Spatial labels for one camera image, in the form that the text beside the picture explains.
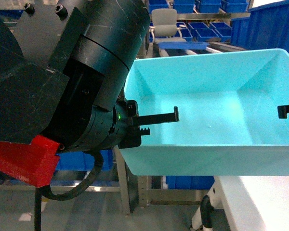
blue plastic crate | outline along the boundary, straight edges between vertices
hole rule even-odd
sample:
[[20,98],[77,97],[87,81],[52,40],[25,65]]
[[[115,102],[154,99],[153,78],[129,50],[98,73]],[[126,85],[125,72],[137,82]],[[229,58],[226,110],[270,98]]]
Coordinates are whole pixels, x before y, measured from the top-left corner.
[[230,28],[217,28],[215,29],[215,32],[221,38],[221,42],[230,42],[231,40]]
[[199,0],[203,4],[221,4],[222,0]]
[[210,23],[211,29],[218,29],[218,28],[228,28],[231,29],[231,26],[229,26],[227,23],[219,22],[219,23]]
[[166,0],[149,0],[149,4],[159,5],[159,4],[167,4]]
[[12,19],[19,19],[23,10],[0,10],[0,15]]
[[180,5],[194,5],[195,0],[175,0],[175,4],[180,4]]
[[197,29],[195,38],[199,42],[205,42],[211,38],[219,38],[219,36],[212,29]]
[[[113,166],[112,150],[103,150],[103,171],[108,171]],[[56,170],[90,171],[94,166],[94,158],[83,152],[62,153]]]
[[200,13],[218,13],[219,8],[221,6],[220,3],[218,4],[211,4],[211,3],[202,3],[198,0],[195,1],[196,10]]
[[213,176],[166,176],[168,189],[207,190],[214,183]]
[[249,17],[234,18],[231,21],[232,21],[231,45],[238,47],[245,47],[250,18]]
[[[187,41],[187,42],[191,42],[193,40],[193,36],[191,34],[191,32],[189,31],[189,29],[181,29],[181,33],[182,33],[182,37]],[[180,34],[179,32],[177,32],[175,34],[175,37],[179,37]]]
[[247,2],[246,0],[225,0],[228,3],[245,3]]
[[246,48],[283,48],[289,52],[289,0],[250,9]]
[[192,13],[194,12],[194,4],[177,4],[174,2],[173,8],[177,13]]
[[221,9],[227,13],[242,13],[247,9],[248,3],[229,3],[225,0],[222,0]]
[[196,37],[197,29],[208,29],[209,27],[205,23],[188,23],[188,28],[191,31],[193,37]]
[[165,9],[165,8],[168,8],[167,3],[165,3],[165,4],[151,4],[151,3],[149,3],[149,14],[151,14],[153,10]]

white table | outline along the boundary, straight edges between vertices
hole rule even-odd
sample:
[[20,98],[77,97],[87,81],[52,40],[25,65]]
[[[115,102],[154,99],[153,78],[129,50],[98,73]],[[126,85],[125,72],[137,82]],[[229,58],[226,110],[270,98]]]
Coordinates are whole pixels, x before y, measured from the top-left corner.
[[[231,231],[289,231],[289,177],[214,178],[208,196],[213,207],[222,205]],[[201,225],[200,209],[192,223]]]

black cable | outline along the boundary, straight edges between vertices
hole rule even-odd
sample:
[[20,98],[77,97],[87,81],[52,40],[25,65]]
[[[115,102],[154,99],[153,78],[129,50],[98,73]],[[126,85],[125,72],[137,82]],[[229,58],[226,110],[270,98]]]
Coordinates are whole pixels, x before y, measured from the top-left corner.
[[41,195],[44,197],[56,200],[56,201],[67,201],[70,199],[73,199],[86,191],[86,189],[93,184],[93,182],[96,180],[97,176],[102,171],[103,167],[103,157],[100,154],[100,152],[86,152],[94,157],[94,167],[91,170],[91,172],[88,174],[86,179],[84,179],[79,185],[77,185],[72,190],[64,193],[64,194],[53,194],[52,189],[50,185],[46,185],[43,187],[38,188],[38,191]]
[[34,231],[41,231],[42,194],[35,188],[34,198]]

light blue plastic tray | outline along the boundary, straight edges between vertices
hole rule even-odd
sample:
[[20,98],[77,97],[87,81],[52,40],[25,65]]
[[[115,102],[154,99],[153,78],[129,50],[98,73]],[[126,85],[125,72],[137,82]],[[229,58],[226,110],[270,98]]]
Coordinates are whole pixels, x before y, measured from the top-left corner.
[[150,125],[141,147],[122,149],[135,175],[289,175],[289,54],[281,49],[136,60],[125,87]]

metal shelf frame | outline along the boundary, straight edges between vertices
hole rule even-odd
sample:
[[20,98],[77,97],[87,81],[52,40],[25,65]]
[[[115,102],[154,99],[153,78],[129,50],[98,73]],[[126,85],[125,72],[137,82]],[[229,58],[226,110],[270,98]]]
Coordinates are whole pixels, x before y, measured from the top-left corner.
[[151,176],[138,176],[140,207],[148,205],[199,205],[209,190],[153,189]]

